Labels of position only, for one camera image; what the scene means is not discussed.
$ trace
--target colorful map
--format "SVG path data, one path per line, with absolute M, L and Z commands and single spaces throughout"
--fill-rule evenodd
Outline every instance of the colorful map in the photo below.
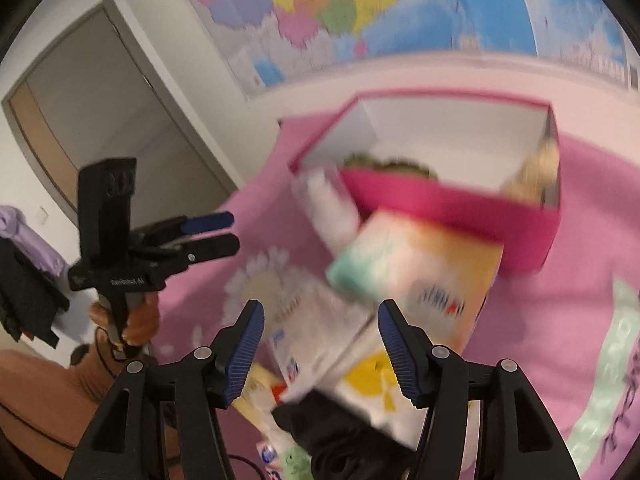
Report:
M 540 56 L 626 84 L 601 0 L 190 0 L 248 95 L 345 63 L 425 50 Z

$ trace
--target hand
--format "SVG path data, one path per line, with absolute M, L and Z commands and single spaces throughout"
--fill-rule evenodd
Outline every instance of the hand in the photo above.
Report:
M 89 307 L 89 317 L 105 329 L 112 323 L 111 313 L 97 302 Z M 130 346 L 143 346 L 158 333 L 159 328 L 158 293 L 145 292 L 145 303 L 129 314 L 122 338 Z

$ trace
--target open box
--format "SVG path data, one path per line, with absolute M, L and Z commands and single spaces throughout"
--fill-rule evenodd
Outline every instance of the open box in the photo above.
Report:
M 558 230 L 560 179 L 538 207 L 498 191 L 544 137 L 557 134 L 546 103 L 450 91 L 364 94 L 309 142 L 292 169 L 341 166 L 359 152 L 425 164 L 439 181 L 358 168 L 341 173 L 365 216 L 397 210 L 501 241 L 500 272 L 531 272 L 542 267 Z

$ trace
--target black device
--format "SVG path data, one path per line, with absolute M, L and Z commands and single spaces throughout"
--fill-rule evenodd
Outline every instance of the black device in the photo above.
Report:
M 191 240 L 233 225 L 229 212 L 197 218 L 171 218 L 130 228 L 136 160 L 110 158 L 82 168 L 78 176 L 80 260 L 68 270 L 71 290 L 95 288 L 111 310 L 109 340 L 117 358 L 134 357 L 139 348 L 122 339 L 127 317 L 144 301 L 144 292 L 163 290 L 169 276 L 191 264 L 233 256 L 240 248 L 231 233 Z
M 186 480 L 233 480 L 215 408 L 231 402 L 233 395 L 223 393 L 229 384 L 235 384 L 234 395 L 242 391 L 250 363 L 234 378 L 225 371 L 242 341 L 253 342 L 243 353 L 253 357 L 264 326 L 258 306 L 248 302 L 234 327 L 179 363 L 140 363 L 123 372 L 82 437 L 65 480 L 166 480 L 162 400 L 175 401 Z M 476 480 L 579 479 L 558 429 L 515 362 L 468 363 L 408 325 L 391 300 L 380 305 L 378 326 L 402 393 L 417 409 L 430 409 L 408 480 L 458 480 L 469 400 L 483 405 Z M 124 392 L 127 402 L 118 402 Z M 112 420 L 121 421 L 117 431 Z

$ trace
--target green stripe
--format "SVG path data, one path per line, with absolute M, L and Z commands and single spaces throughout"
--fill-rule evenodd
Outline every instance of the green stripe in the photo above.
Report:
M 613 319 L 598 357 L 593 392 L 566 441 L 580 476 L 595 459 L 602 439 L 611 427 L 626 391 L 623 378 L 640 335 L 638 292 L 616 277 L 613 279 L 613 305 Z

